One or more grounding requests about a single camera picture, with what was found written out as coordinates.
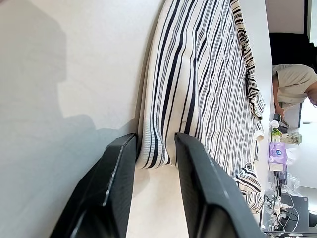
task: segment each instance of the white cable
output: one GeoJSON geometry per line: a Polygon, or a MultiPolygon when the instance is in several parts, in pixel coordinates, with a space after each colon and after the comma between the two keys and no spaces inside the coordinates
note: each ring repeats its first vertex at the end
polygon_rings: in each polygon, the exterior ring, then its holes
{"type": "Polygon", "coordinates": [[[299,214],[298,214],[298,211],[294,208],[294,201],[293,201],[293,199],[292,199],[292,196],[289,194],[289,193],[287,193],[288,195],[289,195],[289,197],[291,198],[291,201],[292,201],[292,203],[293,203],[293,206],[291,207],[291,208],[293,208],[294,210],[295,210],[295,212],[297,213],[297,222],[296,222],[296,225],[295,225],[295,227],[294,227],[294,229],[293,229],[293,231],[292,232],[294,232],[295,231],[295,229],[297,228],[297,225],[298,225],[298,222],[299,222],[299,214]]]}

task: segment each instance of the bottle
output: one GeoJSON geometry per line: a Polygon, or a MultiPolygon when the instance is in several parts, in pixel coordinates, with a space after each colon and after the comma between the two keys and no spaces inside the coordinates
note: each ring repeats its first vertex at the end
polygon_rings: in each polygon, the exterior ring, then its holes
{"type": "Polygon", "coordinates": [[[273,131],[272,131],[272,141],[273,141],[273,142],[280,142],[283,134],[282,134],[282,132],[280,132],[280,131],[278,130],[278,128],[279,128],[279,123],[278,123],[278,121],[273,120],[273,121],[271,122],[271,126],[272,126],[272,128],[273,128],[273,131]]]}

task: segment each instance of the striped blanket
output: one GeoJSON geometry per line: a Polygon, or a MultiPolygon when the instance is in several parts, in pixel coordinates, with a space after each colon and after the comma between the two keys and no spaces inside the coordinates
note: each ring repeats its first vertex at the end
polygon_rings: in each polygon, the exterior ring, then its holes
{"type": "Polygon", "coordinates": [[[233,178],[256,157],[265,107],[237,0],[166,0],[148,59],[139,168],[177,164],[174,134],[198,138],[233,178]]]}

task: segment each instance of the cable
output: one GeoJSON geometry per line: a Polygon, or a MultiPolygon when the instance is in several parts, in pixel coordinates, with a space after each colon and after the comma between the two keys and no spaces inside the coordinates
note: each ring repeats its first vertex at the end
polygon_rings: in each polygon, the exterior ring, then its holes
{"type": "Polygon", "coordinates": [[[294,214],[294,213],[292,213],[292,212],[290,212],[290,211],[287,211],[287,210],[284,210],[284,209],[281,209],[283,212],[288,212],[289,214],[292,214],[292,215],[294,215],[297,219],[298,219],[298,216],[296,215],[296,214],[294,214]]]}
{"type": "Polygon", "coordinates": [[[295,229],[297,228],[297,225],[298,225],[298,222],[299,222],[299,214],[298,214],[298,211],[294,208],[294,201],[293,201],[293,199],[292,199],[292,196],[289,194],[289,193],[287,193],[288,195],[289,195],[289,197],[291,198],[291,201],[292,201],[292,204],[293,204],[293,206],[292,206],[292,208],[295,210],[295,212],[297,213],[297,222],[296,222],[296,225],[295,225],[295,227],[294,227],[294,229],[293,229],[293,231],[292,232],[294,232],[295,231],[295,229]]]}

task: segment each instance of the black device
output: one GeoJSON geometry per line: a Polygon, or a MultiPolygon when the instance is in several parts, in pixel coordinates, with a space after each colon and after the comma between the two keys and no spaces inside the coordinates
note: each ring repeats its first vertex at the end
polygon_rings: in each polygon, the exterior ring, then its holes
{"type": "Polygon", "coordinates": [[[136,136],[114,140],[78,182],[51,238],[124,238],[130,213],[136,136]]]}
{"type": "Polygon", "coordinates": [[[175,135],[189,238],[262,238],[233,179],[189,135],[175,135]]]}
{"type": "MultiPolygon", "coordinates": [[[[288,193],[282,193],[281,194],[281,202],[290,206],[293,206],[294,203],[294,208],[297,210],[299,213],[299,220],[297,227],[295,229],[296,232],[308,232],[308,216],[309,216],[309,211],[308,211],[308,198],[306,197],[297,197],[293,195],[289,195],[288,193]]],[[[297,223],[297,217],[294,215],[296,211],[294,208],[287,208],[286,210],[290,213],[290,220],[286,224],[285,230],[286,231],[292,231],[294,230],[296,223],[297,223]]]]}

